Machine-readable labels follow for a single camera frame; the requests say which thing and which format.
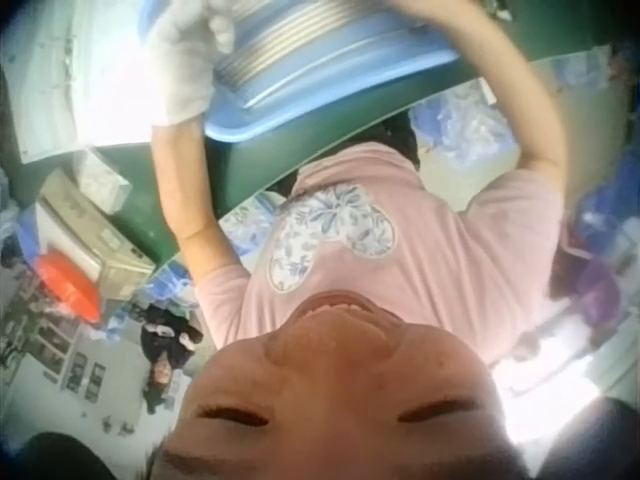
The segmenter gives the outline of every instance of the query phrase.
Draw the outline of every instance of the sleeve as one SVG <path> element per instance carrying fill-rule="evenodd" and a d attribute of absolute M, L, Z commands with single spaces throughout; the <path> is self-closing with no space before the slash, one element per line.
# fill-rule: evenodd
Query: sleeve
<path fill-rule="evenodd" d="M 516 170 L 487 186 L 462 216 L 481 315 L 476 343 L 495 359 L 543 319 L 564 199 L 539 174 Z"/>
<path fill-rule="evenodd" d="M 206 327 L 218 348 L 237 339 L 250 278 L 241 265 L 230 265 L 213 272 L 196 286 Z"/>

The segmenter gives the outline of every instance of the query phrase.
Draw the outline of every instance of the orange object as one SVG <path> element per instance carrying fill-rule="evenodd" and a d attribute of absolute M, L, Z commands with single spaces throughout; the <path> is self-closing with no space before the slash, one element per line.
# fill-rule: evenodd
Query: orange object
<path fill-rule="evenodd" d="M 88 323 L 100 322 L 100 293 L 80 268 L 53 250 L 35 261 L 36 271 L 47 288 Z"/>

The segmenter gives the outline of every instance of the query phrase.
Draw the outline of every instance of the eyebrow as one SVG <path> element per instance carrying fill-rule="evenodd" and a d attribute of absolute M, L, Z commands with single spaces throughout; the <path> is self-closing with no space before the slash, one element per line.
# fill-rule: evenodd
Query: eyebrow
<path fill-rule="evenodd" d="M 523 479 L 522 460 L 509 447 L 493 453 L 463 457 L 445 462 L 421 463 L 398 466 L 393 478 L 398 480 L 468 480 L 469 478 L 493 480 Z"/>
<path fill-rule="evenodd" d="M 208 478 L 217 480 L 223 473 L 248 475 L 257 470 L 255 464 L 242 460 L 221 458 L 187 457 L 177 453 L 163 452 L 158 459 L 158 467 L 153 480 L 175 479 L 175 474 L 182 478 Z"/>

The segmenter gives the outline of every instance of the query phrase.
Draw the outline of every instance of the person in black clothing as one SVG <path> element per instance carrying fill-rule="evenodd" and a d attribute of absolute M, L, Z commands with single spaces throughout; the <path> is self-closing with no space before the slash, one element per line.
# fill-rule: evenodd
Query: person in black clothing
<path fill-rule="evenodd" d="M 145 318 L 140 345 L 152 367 L 143 396 L 147 411 L 153 415 L 164 402 L 173 371 L 186 365 L 203 336 L 185 318 L 154 306 L 145 311 Z"/>

